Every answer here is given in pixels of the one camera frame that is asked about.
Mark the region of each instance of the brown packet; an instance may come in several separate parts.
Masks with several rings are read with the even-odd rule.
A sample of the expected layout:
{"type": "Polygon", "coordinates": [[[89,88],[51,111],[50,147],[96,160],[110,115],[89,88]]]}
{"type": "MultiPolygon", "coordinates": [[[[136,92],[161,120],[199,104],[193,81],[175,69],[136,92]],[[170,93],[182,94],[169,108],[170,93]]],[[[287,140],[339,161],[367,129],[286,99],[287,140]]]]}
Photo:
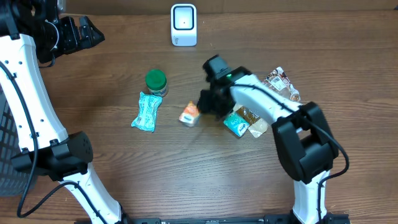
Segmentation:
{"type": "Polygon", "coordinates": [[[233,110],[250,124],[248,130],[255,138],[267,131],[269,125],[252,110],[238,104],[234,106],[233,110]]]}

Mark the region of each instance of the candy wrapper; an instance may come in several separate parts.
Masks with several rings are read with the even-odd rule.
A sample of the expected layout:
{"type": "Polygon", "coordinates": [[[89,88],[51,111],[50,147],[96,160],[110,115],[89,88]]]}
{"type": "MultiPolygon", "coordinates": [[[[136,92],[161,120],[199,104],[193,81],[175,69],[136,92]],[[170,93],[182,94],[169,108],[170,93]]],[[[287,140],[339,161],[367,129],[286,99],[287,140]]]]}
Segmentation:
{"type": "Polygon", "coordinates": [[[264,119],[260,118],[260,116],[258,116],[250,109],[236,104],[233,110],[249,123],[250,127],[248,128],[248,130],[255,138],[260,137],[264,132],[268,130],[269,125],[266,123],[266,121],[264,121],[264,119]]]}
{"type": "Polygon", "coordinates": [[[225,118],[224,124],[239,137],[242,137],[242,135],[250,126],[247,121],[245,121],[235,112],[232,112],[225,118]]]}
{"type": "Polygon", "coordinates": [[[293,87],[281,67],[273,70],[263,81],[263,84],[289,100],[300,101],[299,91],[293,87]]]}
{"type": "Polygon", "coordinates": [[[131,123],[132,127],[137,127],[143,131],[155,131],[157,109],[162,103],[162,97],[154,95],[145,95],[143,92],[139,95],[138,117],[131,123]]]}
{"type": "Polygon", "coordinates": [[[188,106],[184,109],[184,111],[180,115],[179,120],[188,127],[194,127],[194,125],[198,122],[199,117],[200,117],[200,112],[197,106],[193,104],[192,101],[189,101],[188,106]]]}

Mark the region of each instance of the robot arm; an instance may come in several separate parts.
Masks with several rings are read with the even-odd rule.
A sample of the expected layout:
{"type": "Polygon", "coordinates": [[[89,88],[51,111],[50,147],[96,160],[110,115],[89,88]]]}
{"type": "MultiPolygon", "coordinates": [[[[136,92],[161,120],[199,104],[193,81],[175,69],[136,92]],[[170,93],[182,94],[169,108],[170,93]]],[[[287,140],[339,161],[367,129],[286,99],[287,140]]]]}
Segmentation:
{"type": "Polygon", "coordinates": [[[329,176],[333,159],[338,155],[338,149],[329,139],[306,122],[308,119],[316,123],[331,135],[322,111],[315,103],[301,105],[278,95],[249,70],[244,67],[232,70],[217,55],[209,59],[203,68],[210,90],[201,91],[199,109],[223,117],[237,103],[271,124],[280,163],[294,179],[295,219],[305,224],[317,223],[319,196],[321,217],[326,215],[325,184],[321,195],[318,195],[318,183],[329,176]],[[300,139],[297,133],[302,130],[311,130],[311,134],[300,139]]]}
{"type": "Polygon", "coordinates": [[[37,63],[38,58],[45,63],[63,54],[93,47],[104,40],[103,34],[87,17],[80,19],[80,33],[71,17],[59,19],[58,14],[52,13],[57,11],[57,1],[31,3],[0,3],[0,84],[17,126],[22,151],[11,159],[12,165],[19,172],[30,173],[34,169],[35,175],[48,175],[65,184],[92,223],[120,222],[121,206],[106,191],[94,170],[88,137],[85,133],[67,134],[51,105],[37,63]],[[30,12],[32,6],[36,8],[34,17],[30,12]],[[12,81],[22,96],[17,94],[12,81]],[[37,138],[39,159],[34,168],[35,147],[20,97],[26,103],[37,138]],[[80,186],[87,198],[75,185],[68,184],[70,182],[80,186]]]}

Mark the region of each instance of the white device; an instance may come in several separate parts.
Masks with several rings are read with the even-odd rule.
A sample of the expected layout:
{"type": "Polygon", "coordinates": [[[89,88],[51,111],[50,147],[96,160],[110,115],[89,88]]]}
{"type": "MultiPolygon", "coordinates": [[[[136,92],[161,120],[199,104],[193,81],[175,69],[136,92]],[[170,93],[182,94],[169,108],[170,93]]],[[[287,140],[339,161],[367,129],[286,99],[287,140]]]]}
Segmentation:
{"type": "Polygon", "coordinates": [[[189,47],[197,44],[197,9],[193,4],[175,4],[171,9],[172,43],[189,47]]]}

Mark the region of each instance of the green jar lid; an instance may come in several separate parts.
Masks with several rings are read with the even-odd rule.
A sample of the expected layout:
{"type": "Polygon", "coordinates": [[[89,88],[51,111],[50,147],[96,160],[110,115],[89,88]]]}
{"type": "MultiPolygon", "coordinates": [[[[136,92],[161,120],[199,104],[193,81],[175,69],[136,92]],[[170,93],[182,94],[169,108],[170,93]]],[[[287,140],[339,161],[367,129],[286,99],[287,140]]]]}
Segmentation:
{"type": "Polygon", "coordinates": [[[147,73],[145,82],[151,90],[161,90],[167,84],[166,75],[159,69],[153,69],[147,73]]]}

